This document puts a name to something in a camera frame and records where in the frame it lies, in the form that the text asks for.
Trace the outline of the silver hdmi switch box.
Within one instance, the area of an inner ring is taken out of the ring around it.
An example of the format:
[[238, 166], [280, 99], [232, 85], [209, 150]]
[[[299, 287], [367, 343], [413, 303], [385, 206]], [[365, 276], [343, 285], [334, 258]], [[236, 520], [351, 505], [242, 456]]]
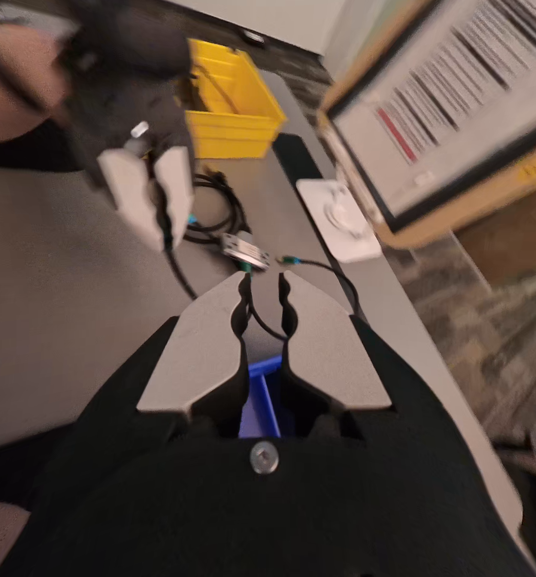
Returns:
[[240, 230], [235, 234], [222, 233], [220, 248], [222, 255], [242, 266], [246, 265], [250, 269], [261, 271], [270, 268], [268, 253], [255, 244], [252, 234], [247, 230]]

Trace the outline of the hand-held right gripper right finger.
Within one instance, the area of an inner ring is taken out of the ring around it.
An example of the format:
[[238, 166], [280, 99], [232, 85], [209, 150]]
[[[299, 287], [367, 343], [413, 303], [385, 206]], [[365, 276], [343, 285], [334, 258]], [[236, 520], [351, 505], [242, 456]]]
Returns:
[[280, 398], [295, 434], [309, 435], [320, 417], [331, 417], [342, 432], [357, 413], [392, 409], [352, 315], [289, 270], [280, 273], [278, 288], [286, 336]]

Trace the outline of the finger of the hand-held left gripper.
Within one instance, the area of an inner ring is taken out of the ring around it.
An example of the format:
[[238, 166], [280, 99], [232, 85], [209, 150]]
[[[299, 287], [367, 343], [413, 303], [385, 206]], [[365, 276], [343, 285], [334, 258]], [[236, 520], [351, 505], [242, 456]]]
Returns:
[[145, 161], [126, 149], [108, 149], [99, 155], [98, 163], [117, 215], [146, 246], [163, 251]]
[[194, 201], [193, 174], [189, 149], [175, 146], [168, 149], [154, 165], [156, 183], [165, 194], [165, 213], [171, 222], [171, 247], [182, 242], [192, 215]]

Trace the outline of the blue plastic bin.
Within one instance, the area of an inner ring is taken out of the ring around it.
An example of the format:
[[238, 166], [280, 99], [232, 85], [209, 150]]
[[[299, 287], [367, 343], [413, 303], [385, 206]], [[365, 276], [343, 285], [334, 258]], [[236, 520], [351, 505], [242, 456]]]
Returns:
[[282, 357], [249, 364], [249, 394], [238, 431], [239, 438], [280, 438], [279, 423], [267, 385], [267, 378], [279, 371]]

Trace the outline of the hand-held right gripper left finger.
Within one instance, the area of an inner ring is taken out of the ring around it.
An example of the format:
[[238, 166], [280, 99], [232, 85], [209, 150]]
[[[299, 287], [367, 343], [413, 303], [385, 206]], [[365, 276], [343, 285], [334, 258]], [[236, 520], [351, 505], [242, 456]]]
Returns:
[[250, 393], [247, 350], [250, 274], [239, 271], [193, 301], [178, 317], [136, 410], [210, 420], [220, 435], [239, 435]]

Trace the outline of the white plastic plate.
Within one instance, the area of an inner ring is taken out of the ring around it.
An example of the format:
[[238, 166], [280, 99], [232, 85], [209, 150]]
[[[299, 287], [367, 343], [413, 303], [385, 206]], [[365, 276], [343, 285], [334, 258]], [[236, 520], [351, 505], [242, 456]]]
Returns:
[[383, 255], [373, 228], [343, 182], [300, 179], [296, 189], [336, 261], [358, 263]]

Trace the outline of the yellow plastic bin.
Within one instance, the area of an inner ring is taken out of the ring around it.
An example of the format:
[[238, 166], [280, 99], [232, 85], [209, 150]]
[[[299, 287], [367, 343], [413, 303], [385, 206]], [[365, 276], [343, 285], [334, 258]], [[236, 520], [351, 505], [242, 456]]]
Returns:
[[185, 105], [198, 159], [260, 159], [287, 122], [250, 56], [189, 39], [191, 100]]

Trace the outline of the black flat mat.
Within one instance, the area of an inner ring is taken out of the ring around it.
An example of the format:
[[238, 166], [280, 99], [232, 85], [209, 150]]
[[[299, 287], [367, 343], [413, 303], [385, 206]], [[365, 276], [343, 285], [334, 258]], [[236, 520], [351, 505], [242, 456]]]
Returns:
[[322, 173], [300, 136], [280, 133], [272, 145], [272, 150], [293, 187], [302, 179], [323, 179]]

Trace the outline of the person's left hand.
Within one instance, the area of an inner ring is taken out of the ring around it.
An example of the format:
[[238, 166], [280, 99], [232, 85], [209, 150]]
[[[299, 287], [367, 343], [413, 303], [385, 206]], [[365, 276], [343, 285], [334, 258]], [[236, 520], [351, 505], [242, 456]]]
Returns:
[[0, 22], [0, 143], [48, 119], [64, 120], [68, 83], [58, 54], [59, 44], [50, 33]]

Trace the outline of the label-covered wooden board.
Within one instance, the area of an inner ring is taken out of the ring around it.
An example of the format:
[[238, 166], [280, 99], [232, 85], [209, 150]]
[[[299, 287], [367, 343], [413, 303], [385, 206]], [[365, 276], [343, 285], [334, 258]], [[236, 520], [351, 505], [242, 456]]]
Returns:
[[423, 246], [536, 191], [536, 1], [416, 1], [334, 84], [320, 133], [374, 232]]

